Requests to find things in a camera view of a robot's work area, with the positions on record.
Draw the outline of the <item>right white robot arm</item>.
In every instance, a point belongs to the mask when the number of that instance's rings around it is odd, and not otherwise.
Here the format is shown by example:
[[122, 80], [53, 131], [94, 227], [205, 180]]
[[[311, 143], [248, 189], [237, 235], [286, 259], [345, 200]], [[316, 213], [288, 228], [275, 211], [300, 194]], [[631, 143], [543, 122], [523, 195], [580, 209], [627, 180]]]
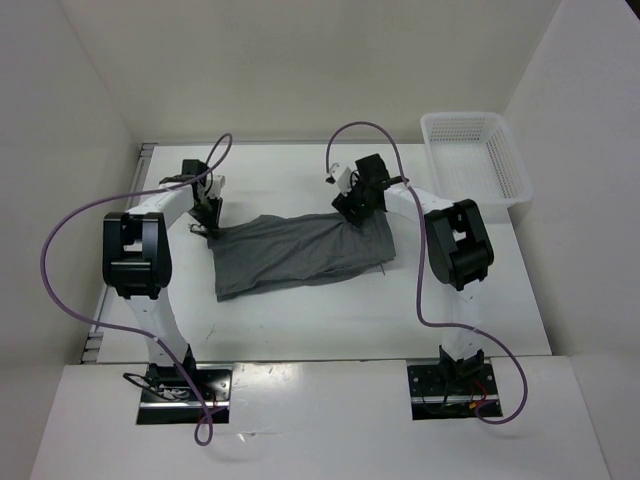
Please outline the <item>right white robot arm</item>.
[[332, 206], [350, 223], [361, 226], [378, 212], [393, 213], [421, 229], [421, 270], [430, 268], [446, 287], [450, 318], [442, 326], [438, 378], [445, 393], [460, 393], [474, 382], [484, 363], [475, 332], [480, 326], [479, 294], [494, 250], [478, 205], [453, 201], [416, 189], [389, 174], [378, 154], [350, 168], [333, 163], [326, 181], [339, 189]]

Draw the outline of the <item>grey shorts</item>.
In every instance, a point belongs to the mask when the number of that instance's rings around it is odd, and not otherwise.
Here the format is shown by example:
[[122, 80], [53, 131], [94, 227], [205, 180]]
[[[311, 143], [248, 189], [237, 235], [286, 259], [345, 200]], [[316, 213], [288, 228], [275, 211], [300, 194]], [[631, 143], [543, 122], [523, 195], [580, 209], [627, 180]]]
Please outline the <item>grey shorts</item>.
[[261, 215], [208, 238], [215, 295], [244, 295], [350, 280], [396, 257], [386, 216], [376, 212], [360, 227], [338, 213], [293, 218]]

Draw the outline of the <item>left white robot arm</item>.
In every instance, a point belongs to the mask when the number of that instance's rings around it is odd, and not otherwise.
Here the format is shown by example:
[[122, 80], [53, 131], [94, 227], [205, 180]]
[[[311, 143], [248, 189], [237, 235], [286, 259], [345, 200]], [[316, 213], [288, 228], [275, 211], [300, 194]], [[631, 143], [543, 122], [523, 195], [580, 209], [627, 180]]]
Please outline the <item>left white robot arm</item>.
[[185, 400], [196, 394], [200, 376], [180, 333], [168, 296], [173, 263], [168, 230], [184, 214], [204, 234], [219, 229], [225, 179], [200, 160], [182, 162], [181, 173], [161, 181], [160, 190], [125, 212], [103, 220], [103, 279], [148, 333], [150, 388]]

